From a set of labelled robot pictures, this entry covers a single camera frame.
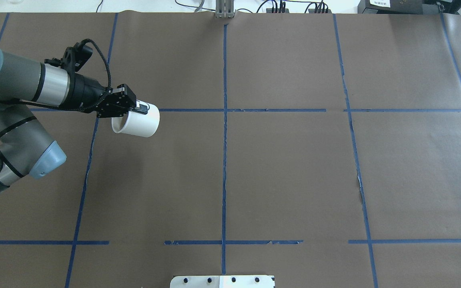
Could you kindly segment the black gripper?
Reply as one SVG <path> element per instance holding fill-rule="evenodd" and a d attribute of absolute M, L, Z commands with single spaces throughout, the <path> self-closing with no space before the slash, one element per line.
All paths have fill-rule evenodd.
<path fill-rule="evenodd" d="M 123 117 L 129 111 L 147 115 L 150 104 L 137 102 L 135 93 L 127 84 L 120 84 L 108 91 L 97 80 L 75 74 L 69 92 L 69 109 L 82 113 L 96 112 L 99 118 Z"/>

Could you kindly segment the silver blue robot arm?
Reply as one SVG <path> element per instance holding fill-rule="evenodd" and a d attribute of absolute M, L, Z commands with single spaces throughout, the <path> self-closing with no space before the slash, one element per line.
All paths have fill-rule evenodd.
<path fill-rule="evenodd" d="M 66 162 L 66 154 L 30 107 L 96 113 L 113 132 L 151 137 L 159 108 L 137 98 L 127 84 L 112 86 L 99 46 L 84 39 L 62 58 L 39 62 L 0 49 L 0 193 L 26 176 L 40 179 Z"/>

